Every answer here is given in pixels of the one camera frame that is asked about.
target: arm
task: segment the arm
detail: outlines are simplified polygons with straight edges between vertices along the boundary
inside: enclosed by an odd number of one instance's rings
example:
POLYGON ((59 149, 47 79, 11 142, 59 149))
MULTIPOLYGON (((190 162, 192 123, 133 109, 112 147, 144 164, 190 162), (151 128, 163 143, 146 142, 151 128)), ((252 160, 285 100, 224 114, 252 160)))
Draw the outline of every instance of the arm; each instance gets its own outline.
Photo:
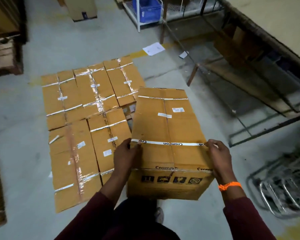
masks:
MULTIPOLYGON (((225 185, 230 182, 237 182, 232 170, 229 149, 221 141, 211 139, 207 146, 214 165, 213 173, 218 184, 225 185)), ((234 240, 276 240, 240 186, 230 186, 221 194, 225 204, 223 212, 234 240)))
POLYGON ((112 221, 112 213, 135 161, 140 160, 141 146, 129 149, 131 138, 114 151, 114 171, 109 180, 65 227, 55 240, 101 239, 112 221))

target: blue plastic crate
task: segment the blue plastic crate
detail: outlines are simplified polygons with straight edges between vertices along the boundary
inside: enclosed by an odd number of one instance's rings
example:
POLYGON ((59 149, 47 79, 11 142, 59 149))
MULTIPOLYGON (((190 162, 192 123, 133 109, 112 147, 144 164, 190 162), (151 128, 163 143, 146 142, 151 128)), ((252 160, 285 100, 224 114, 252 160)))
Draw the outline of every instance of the blue plastic crate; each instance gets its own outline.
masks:
MULTIPOLYGON (((132 0, 132 6, 137 13, 137 0, 132 0)), ((139 6, 141 23, 157 22, 160 20, 162 5, 158 0, 149 0, 147 6, 139 6)))

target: fragile symbol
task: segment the fragile symbol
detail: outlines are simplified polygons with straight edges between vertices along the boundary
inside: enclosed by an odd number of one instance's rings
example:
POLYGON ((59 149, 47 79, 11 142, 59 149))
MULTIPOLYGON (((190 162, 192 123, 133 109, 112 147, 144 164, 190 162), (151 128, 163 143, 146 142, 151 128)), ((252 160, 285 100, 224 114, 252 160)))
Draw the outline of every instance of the fragile symbol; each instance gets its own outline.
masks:
POLYGON ((145 183, 153 183, 154 180, 155 180, 154 176, 142 176, 141 177, 141 182, 145 182, 145 183))
POLYGON ((176 184, 183 184, 186 181, 187 177, 174 177, 173 182, 176 184))
POLYGON ((170 181, 169 176, 159 176, 157 179, 158 183, 168 183, 170 181))
POLYGON ((201 182, 202 178, 201 177, 191 177, 189 179, 188 184, 199 184, 201 182))

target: wooden pallet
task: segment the wooden pallet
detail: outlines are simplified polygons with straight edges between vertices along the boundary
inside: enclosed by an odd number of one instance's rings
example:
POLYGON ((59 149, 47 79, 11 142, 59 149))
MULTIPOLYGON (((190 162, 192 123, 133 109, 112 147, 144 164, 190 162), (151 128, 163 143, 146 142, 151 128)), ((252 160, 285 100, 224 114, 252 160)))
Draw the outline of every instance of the wooden pallet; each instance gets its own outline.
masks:
POLYGON ((14 38, 0 38, 0 76, 23 74, 22 45, 14 38))

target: stack of cardboard boxes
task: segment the stack of cardboard boxes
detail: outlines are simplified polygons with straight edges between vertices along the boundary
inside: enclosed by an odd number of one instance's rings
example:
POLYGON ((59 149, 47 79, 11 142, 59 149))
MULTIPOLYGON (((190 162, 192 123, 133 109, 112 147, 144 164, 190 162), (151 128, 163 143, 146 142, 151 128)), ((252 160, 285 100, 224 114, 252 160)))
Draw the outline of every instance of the stack of cardboard boxes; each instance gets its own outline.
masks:
POLYGON ((56 212, 100 190, 114 170, 115 149, 127 138, 143 148, 129 196, 198 199, 214 179, 185 91, 145 88, 130 57, 43 76, 42 90, 56 212))
POLYGON ((114 150, 131 137, 126 116, 140 86, 128 56, 42 76, 56 212, 89 200, 108 180, 114 150))

